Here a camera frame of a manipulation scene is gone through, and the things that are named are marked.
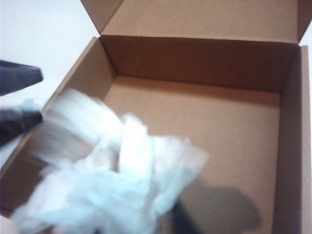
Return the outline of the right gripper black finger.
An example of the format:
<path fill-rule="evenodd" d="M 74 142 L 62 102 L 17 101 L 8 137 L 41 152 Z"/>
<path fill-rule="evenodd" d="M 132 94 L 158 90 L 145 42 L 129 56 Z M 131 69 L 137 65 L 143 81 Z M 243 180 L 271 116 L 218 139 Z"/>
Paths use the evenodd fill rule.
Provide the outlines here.
<path fill-rule="evenodd" d="M 200 234 L 198 226 L 187 214 L 183 204 L 178 201 L 170 212 L 171 229 L 174 234 Z"/>

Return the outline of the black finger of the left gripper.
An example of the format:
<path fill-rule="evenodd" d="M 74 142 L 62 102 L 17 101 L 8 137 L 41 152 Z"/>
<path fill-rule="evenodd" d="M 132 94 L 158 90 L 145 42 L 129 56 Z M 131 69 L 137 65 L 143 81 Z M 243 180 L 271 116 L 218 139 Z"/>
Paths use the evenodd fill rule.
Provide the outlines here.
<path fill-rule="evenodd" d="M 28 132 L 43 121 L 39 110 L 3 109 L 0 111 L 0 146 Z"/>
<path fill-rule="evenodd" d="M 39 67 L 0 61 L 0 96 L 4 96 L 43 81 Z"/>

